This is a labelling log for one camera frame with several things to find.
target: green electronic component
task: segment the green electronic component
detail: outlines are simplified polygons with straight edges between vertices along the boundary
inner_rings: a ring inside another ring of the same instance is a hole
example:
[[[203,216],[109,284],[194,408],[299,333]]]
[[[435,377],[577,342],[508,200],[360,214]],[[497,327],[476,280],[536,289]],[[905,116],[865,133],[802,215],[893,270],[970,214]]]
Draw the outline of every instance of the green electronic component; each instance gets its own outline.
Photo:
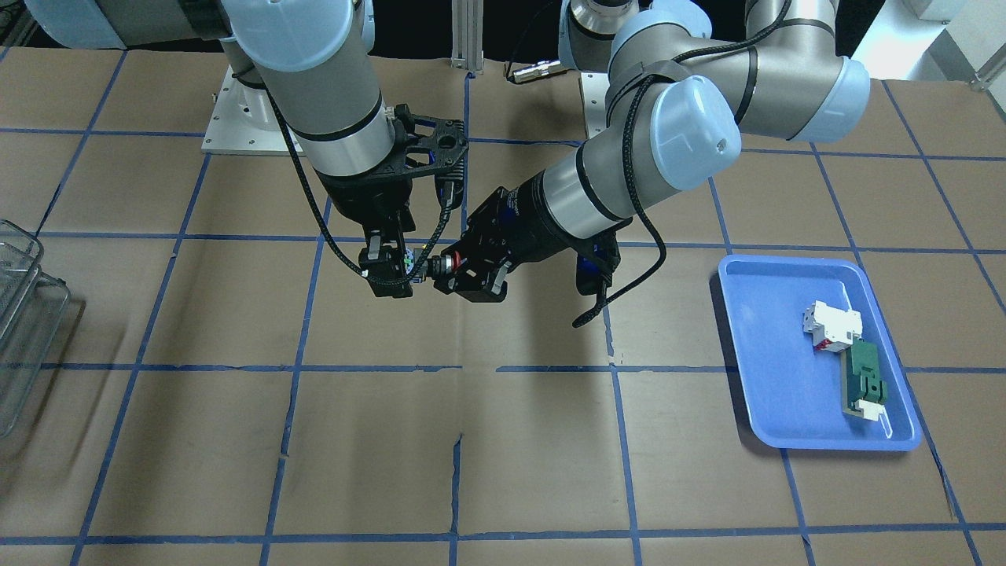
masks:
[[[883,405],[887,401],[887,384],[880,378],[876,345],[856,339],[844,357],[848,408],[855,410],[859,400]]]

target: blue tray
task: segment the blue tray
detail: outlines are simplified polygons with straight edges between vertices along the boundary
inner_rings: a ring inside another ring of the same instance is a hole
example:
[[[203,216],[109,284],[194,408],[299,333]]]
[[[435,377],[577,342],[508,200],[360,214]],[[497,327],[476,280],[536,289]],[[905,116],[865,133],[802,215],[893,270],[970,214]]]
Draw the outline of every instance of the blue tray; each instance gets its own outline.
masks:
[[[733,254],[719,261],[723,303],[751,429],[777,448],[907,451],[918,418],[866,273],[842,259]],[[803,332],[815,301],[862,315],[888,384],[887,419],[842,412],[840,356],[815,352]]]

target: light blue joint cap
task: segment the light blue joint cap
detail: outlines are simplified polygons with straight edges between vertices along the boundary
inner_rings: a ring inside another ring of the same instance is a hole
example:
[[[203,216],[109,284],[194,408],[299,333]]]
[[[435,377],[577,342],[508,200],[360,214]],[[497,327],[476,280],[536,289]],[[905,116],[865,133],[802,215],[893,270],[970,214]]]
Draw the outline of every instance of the light blue joint cap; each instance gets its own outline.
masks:
[[[729,167],[740,155],[740,130],[712,80],[693,74],[657,98],[650,149],[671,186],[689,190]]]
[[[562,0],[559,8],[559,62],[566,68],[576,68],[576,59],[572,58],[569,46],[569,0]]]
[[[230,27],[256,64],[283,72],[318,66],[342,47],[353,0],[222,0]]]
[[[374,0],[367,0],[363,4],[363,45],[367,52],[373,50],[376,39],[376,23],[374,22]]]
[[[73,49],[125,49],[95,0],[25,0],[38,25],[60,44]]]
[[[870,73],[863,63],[842,57],[842,70],[821,108],[791,141],[835,142],[846,136],[866,111]]]
[[[633,35],[654,25],[673,23],[685,28],[692,37],[709,37],[712,35],[712,22],[709,16],[689,0],[654,0],[653,7],[632,17],[619,29],[612,42],[612,56],[625,45]]]

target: transparent bin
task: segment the transparent bin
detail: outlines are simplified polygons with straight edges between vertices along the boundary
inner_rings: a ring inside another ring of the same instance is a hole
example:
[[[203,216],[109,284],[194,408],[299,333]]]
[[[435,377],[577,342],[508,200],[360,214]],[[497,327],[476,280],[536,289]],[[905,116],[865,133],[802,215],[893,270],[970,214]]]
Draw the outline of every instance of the transparent bin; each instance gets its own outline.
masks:
[[[41,272],[42,244],[13,223],[0,219],[0,348],[13,332],[25,298]]]
[[[0,346],[0,438],[14,428],[69,303],[62,280],[40,272]]]

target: white circuit breaker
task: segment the white circuit breaker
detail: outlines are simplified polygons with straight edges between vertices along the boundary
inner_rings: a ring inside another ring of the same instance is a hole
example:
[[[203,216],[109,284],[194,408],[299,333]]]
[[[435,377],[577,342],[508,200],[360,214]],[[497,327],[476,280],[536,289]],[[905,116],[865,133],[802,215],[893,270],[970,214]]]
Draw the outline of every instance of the white circuit breaker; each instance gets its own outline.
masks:
[[[842,352],[862,336],[863,320],[851,309],[842,311],[814,302],[804,312],[804,332],[814,336],[814,350]]]

